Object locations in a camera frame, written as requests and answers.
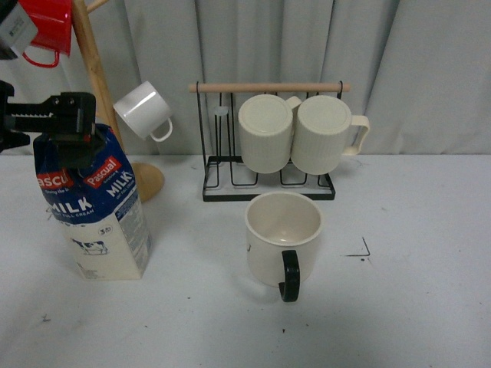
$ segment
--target blue milk carton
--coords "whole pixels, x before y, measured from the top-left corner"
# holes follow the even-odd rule
[[[135,175],[110,127],[97,128],[106,145],[86,169],[60,167],[53,142],[36,138],[38,184],[86,279],[139,279],[151,240]]]

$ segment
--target mug rim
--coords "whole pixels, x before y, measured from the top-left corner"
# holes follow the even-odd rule
[[[267,196],[278,196],[278,195],[281,195],[281,196],[295,196],[295,197],[298,197],[302,200],[305,200],[306,202],[308,202],[313,208],[314,210],[317,212],[318,216],[319,216],[319,226],[317,228],[317,230],[315,230],[314,234],[310,235],[309,237],[307,238],[304,238],[302,239],[301,241],[295,241],[295,242],[289,242],[289,243],[283,243],[283,242],[280,242],[280,241],[274,241],[274,240],[271,240],[271,239],[268,239],[266,238],[265,236],[262,236],[261,234],[259,234],[251,225],[251,223],[249,222],[249,210],[251,209],[251,207],[259,200],[261,199],[264,199],[265,197]],[[249,204],[247,205],[247,208],[245,209],[245,224],[247,226],[247,229],[256,237],[256,238],[259,238],[261,239],[263,242],[269,244],[269,245],[275,245],[275,246],[278,246],[278,247],[281,247],[281,248],[293,248],[293,247],[298,247],[298,246],[302,246],[302,245],[306,245],[308,243],[310,243],[313,239],[317,238],[319,236],[319,234],[321,233],[322,231],[322,228],[324,226],[324,216],[322,215],[322,211],[321,211],[321,208],[318,206],[317,203],[315,203],[312,199],[310,199],[309,197],[307,197],[306,195],[303,195],[303,194],[300,194],[300,193],[297,193],[297,192],[286,192],[286,191],[283,191],[283,190],[279,190],[279,191],[273,191],[273,192],[266,192],[266,193],[262,193],[261,195],[258,195],[256,196],[255,198],[253,198]]]

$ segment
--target wooden base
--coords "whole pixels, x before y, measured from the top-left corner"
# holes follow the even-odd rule
[[[163,187],[165,179],[158,168],[148,163],[132,163],[131,167],[137,180],[137,189],[141,202],[146,202]]]

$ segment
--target mug handle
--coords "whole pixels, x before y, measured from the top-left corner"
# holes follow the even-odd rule
[[[285,282],[280,282],[279,292],[284,302],[296,301],[300,291],[300,267],[296,251],[282,251]]]
[[[152,139],[156,142],[163,142],[164,140],[166,140],[167,138],[170,137],[170,134],[172,134],[172,120],[171,119],[167,119],[167,121],[169,122],[169,131],[167,132],[167,134],[165,136],[161,136],[161,137],[158,137],[158,136],[154,136],[153,133],[150,133],[150,136],[152,137]]]
[[[361,131],[358,133],[353,146],[346,147],[343,151],[343,155],[354,156],[360,153],[361,145],[365,141],[368,132],[370,131],[370,122],[367,117],[363,115],[354,115],[351,125],[356,127],[361,127]]]
[[[58,66],[60,63],[60,51],[55,51],[54,52],[54,61],[52,64],[42,64],[38,63],[37,61],[32,60],[25,52],[22,54],[25,60],[27,60],[29,63],[35,65],[36,67],[46,67],[46,68],[52,68]]]

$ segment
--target cream ribbed mug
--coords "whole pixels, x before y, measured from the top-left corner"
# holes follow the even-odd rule
[[[346,146],[349,127],[360,128],[352,146]],[[321,175],[334,170],[341,155],[357,155],[368,132],[368,118],[352,115],[338,98],[319,95],[298,108],[292,144],[292,162],[307,174]]]
[[[268,174],[285,167],[292,148],[293,120],[298,97],[288,100],[260,94],[249,98],[239,110],[242,161],[252,171]]]

